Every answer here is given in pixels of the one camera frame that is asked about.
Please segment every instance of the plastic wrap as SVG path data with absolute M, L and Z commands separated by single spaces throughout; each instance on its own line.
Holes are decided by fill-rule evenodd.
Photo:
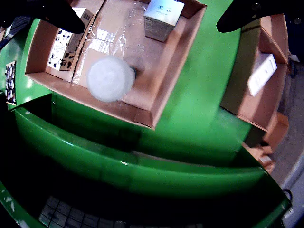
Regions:
M 90 66 L 106 55 L 124 59 L 140 68 L 144 36 L 134 36 L 144 28 L 143 15 L 148 4 L 130 0 L 108 0 L 93 23 L 83 45 L 72 82 L 87 87 Z

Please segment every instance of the small white box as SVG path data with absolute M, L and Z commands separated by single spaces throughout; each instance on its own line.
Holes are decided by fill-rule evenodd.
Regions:
M 184 6 L 176 0 L 151 0 L 144 14 L 146 37 L 164 42 L 175 28 Z
M 276 61 L 272 54 L 259 53 L 253 68 L 253 74 L 250 76 L 247 82 L 250 94 L 252 96 L 257 95 L 257 93 L 274 74 L 276 69 Z
M 86 30 L 93 17 L 93 13 L 86 8 L 73 7 L 73 10 L 85 24 Z M 73 34 L 59 29 L 47 65 L 56 70 L 69 70 L 73 64 L 77 48 L 83 35 L 83 33 Z

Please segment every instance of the white container lid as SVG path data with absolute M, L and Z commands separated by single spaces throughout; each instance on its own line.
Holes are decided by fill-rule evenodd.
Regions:
M 135 80 L 135 71 L 122 59 L 107 56 L 95 62 L 88 75 L 87 85 L 96 99 L 117 101 L 128 93 Z

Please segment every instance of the box flap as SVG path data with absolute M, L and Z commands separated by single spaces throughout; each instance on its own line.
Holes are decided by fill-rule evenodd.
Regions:
M 273 151 L 284 139 L 288 131 L 288 118 L 281 113 L 277 113 L 271 120 L 269 131 L 264 136 L 264 141 L 267 142 Z
M 247 90 L 247 81 L 251 76 L 253 63 L 257 56 L 260 40 L 260 28 L 242 33 L 230 79 L 220 106 L 233 114 L 238 114 L 243 96 Z

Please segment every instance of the cardboard flap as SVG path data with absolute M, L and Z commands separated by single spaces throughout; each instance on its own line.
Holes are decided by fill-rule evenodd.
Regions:
M 288 60 L 288 33 L 284 14 L 271 16 L 271 23 L 273 28 L 271 36 L 282 50 L 285 58 Z
M 264 136 L 273 151 L 276 150 L 288 131 L 288 118 L 281 113 L 277 113 L 271 120 L 269 130 Z
M 222 99 L 221 106 L 237 115 L 243 96 L 247 90 L 247 81 L 252 74 L 253 63 L 257 56 L 260 40 L 260 28 L 242 33 L 237 57 L 230 79 Z
M 259 50 L 263 53 L 273 54 L 276 63 L 285 63 L 285 64 L 288 63 L 288 60 L 285 54 L 282 52 L 281 48 L 263 28 L 261 28 Z

